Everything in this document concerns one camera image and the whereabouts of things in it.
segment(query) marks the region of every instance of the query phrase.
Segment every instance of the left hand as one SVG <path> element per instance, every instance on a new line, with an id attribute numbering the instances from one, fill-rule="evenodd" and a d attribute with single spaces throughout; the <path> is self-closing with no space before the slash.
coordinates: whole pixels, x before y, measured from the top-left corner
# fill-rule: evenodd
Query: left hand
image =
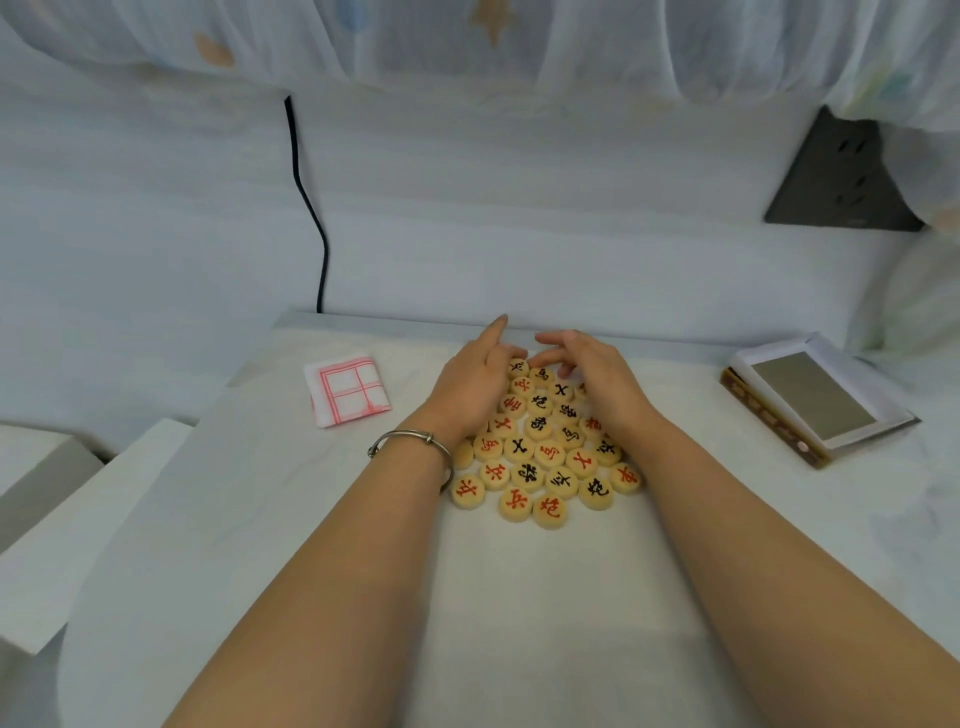
<path id="1" fill-rule="evenodd" d="M 406 424 L 433 432 L 448 447 L 479 431 L 507 394 L 510 360 L 527 357 L 527 350 L 500 343 L 506 327 L 504 314 L 446 362 L 433 392 Z"/>

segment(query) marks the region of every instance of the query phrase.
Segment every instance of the white tabletop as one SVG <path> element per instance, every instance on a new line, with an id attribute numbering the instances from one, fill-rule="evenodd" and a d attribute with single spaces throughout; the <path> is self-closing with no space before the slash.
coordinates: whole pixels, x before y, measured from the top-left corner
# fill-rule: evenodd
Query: white tabletop
<path id="1" fill-rule="evenodd" d="M 66 728 L 159 726 L 362 470 L 370 442 L 423 400 L 478 330 L 281 320 L 84 584 L 60 660 Z M 536 347 L 530 332 L 506 338 Z M 916 448 L 872 449 L 814 472 L 716 382 L 731 350 L 609 341 L 665 414 L 897 602 L 900 584 L 870 518 L 899 513 L 925 487 Z M 373 356 L 394 410 L 318 430 L 301 368 L 354 352 Z M 753 723 L 649 498 L 619 497 L 603 513 L 577 505 L 557 532 L 502 521 L 492 498 L 477 511 L 441 509 L 403 724 Z"/>

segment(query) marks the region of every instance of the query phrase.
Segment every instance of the silver bangle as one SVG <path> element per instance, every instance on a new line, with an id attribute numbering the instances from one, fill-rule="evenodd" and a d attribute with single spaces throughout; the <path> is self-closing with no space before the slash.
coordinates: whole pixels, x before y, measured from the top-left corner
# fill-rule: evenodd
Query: silver bangle
<path id="1" fill-rule="evenodd" d="M 446 466 L 450 470 L 450 477 L 447 478 L 446 483 L 440 487 L 441 493 L 445 491 L 447 487 L 449 487 L 450 483 L 453 482 L 453 476 L 455 474 L 453 468 L 453 455 L 450 454 L 450 450 L 448 450 L 442 443 L 437 442 L 434 439 L 433 434 L 430 432 L 423 432 L 422 430 L 418 429 L 392 429 L 390 432 L 384 432 L 382 435 L 380 435 L 380 437 L 377 438 L 376 442 L 370 446 L 370 449 L 367 450 L 367 456 L 372 458 L 374 455 L 380 452 L 380 446 L 385 440 L 389 440 L 397 435 L 418 437 L 427 445 L 432 445 L 435 448 L 440 449 L 440 452 L 444 454 L 444 458 L 446 459 Z"/>

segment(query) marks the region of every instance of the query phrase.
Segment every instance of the black outlet panel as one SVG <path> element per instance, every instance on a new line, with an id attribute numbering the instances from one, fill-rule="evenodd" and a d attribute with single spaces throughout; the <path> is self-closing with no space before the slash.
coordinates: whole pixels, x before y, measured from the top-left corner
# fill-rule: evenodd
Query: black outlet panel
<path id="1" fill-rule="evenodd" d="M 820 109 L 763 216 L 766 223 L 918 231 L 882 161 L 875 121 L 845 121 Z"/>

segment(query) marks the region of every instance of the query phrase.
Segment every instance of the power cord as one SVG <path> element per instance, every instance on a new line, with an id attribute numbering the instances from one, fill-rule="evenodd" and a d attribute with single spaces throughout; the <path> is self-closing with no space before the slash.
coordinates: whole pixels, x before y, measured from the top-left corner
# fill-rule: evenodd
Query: power cord
<path id="1" fill-rule="evenodd" d="M 290 151 L 293 155 L 294 183 L 300 191 L 300 196 L 303 198 L 306 208 L 310 210 L 310 217 L 313 218 L 317 230 L 320 231 L 320 239 L 324 242 L 324 267 L 320 271 L 320 288 L 317 291 L 317 313 L 323 313 L 324 293 L 326 293 L 326 269 L 330 263 L 330 243 L 326 239 L 324 224 L 320 221 L 320 217 L 317 216 L 313 205 L 310 204 L 310 198 L 307 197 L 306 190 L 303 189 L 303 182 L 300 180 L 300 147 L 297 144 L 297 117 L 294 115 L 293 97 L 287 96 L 287 98 L 283 100 L 283 106 L 287 109 L 287 127 L 290 129 Z"/>

